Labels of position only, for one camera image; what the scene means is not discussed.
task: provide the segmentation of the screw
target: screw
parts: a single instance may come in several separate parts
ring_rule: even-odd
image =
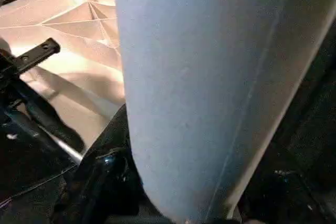
[[[22,55],[22,60],[27,61],[29,59],[29,55]]]
[[[49,45],[48,45],[48,44],[42,44],[42,48],[43,48],[44,50],[47,50],[47,49],[49,48]]]

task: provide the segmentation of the metal hole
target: metal hole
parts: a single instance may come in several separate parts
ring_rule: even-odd
[[[44,50],[47,50],[47,49],[49,48],[49,45],[48,45],[48,44],[42,44],[42,48],[43,48]]]
[[[29,55],[22,55],[22,60],[27,61],[29,59]]]

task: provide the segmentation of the white plastic tray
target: white plastic tray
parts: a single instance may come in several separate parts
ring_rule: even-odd
[[[23,76],[87,146],[124,102],[114,0],[17,0],[0,8],[13,55],[52,37],[61,52]]]

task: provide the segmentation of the black surface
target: black surface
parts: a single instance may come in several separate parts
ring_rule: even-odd
[[[57,177],[0,209],[1,224],[47,224],[65,180]]]
[[[290,153],[271,143],[239,204],[244,220],[329,224],[336,219]]]
[[[137,215],[142,194],[124,105],[85,154],[62,192],[51,221],[103,224],[108,215]]]
[[[68,159],[60,159],[56,165],[39,145],[24,136],[10,140],[0,131],[0,139],[0,202],[73,166]]]
[[[334,21],[272,141],[293,155],[336,216],[335,101]]]

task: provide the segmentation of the black plastic part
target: black plastic part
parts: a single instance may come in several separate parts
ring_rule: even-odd
[[[238,204],[243,220],[330,224],[336,219],[289,152],[271,143]]]
[[[51,223],[104,223],[135,216],[143,195],[128,138],[125,105],[87,152],[55,205]]]
[[[8,80],[17,78],[20,74],[35,67],[49,56],[60,51],[60,45],[52,38],[47,39],[42,44],[24,53],[19,57],[13,57],[10,53],[0,50],[0,82],[1,88],[4,88]]]
[[[20,75],[34,66],[38,65],[40,62],[47,59],[53,54],[60,52],[59,44],[52,38],[47,39],[42,44],[34,47],[30,51],[24,53],[23,55],[15,58],[13,63],[17,68],[17,74]]]
[[[57,146],[46,148],[40,139],[33,137],[33,131],[29,130],[26,133],[12,120],[3,123],[1,129],[0,209],[6,205],[3,203],[17,199],[18,195],[25,194],[31,188],[75,166],[69,156],[64,155]],[[51,139],[46,141],[48,146],[53,144]]]
[[[61,120],[48,101],[19,79],[14,80],[12,86],[22,97],[27,112],[36,123],[76,151],[81,152],[83,150],[84,142],[81,137]]]
[[[68,159],[70,157],[55,143],[54,140],[37,124],[32,122],[24,113],[17,111],[16,109],[6,108],[3,104],[0,105],[0,109],[11,120],[8,123],[3,124],[3,130],[9,133],[15,132],[16,134],[24,134],[28,136],[30,141],[34,141],[37,146],[40,147],[40,151],[48,154],[50,158],[55,160],[56,163],[60,163],[59,159]]]
[[[25,164],[25,168],[30,172],[31,169],[29,169],[29,167],[34,168],[34,165],[38,166],[39,169],[42,170],[42,172],[39,170],[39,174],[43,176],[42,181],[35,182],[36,174],[32,177],[28,171],[21,173],[20,180],[24,179],[22,178],[23,176],[28,176],[30,180],[33,179],[34,183],[28,188],[28,192],[24,190],[22,194],[20,193],[19,195],[12,197],[9,204],[0,208],[0,223],[49,223],[48,217],[51,215],[54,203],[62,192],[65,184],[63,177],[65,175],[70,175],[72,170],[68,170],[65,174],[61,174],[59,171],[55,170],[53,166],[48,167],[45,164],[41,164],[41,161],[44,161],[44,159],[41,159],[41,156],[38,156],[38,158],[35,159],[38,163],[29,160],[30,162]]]

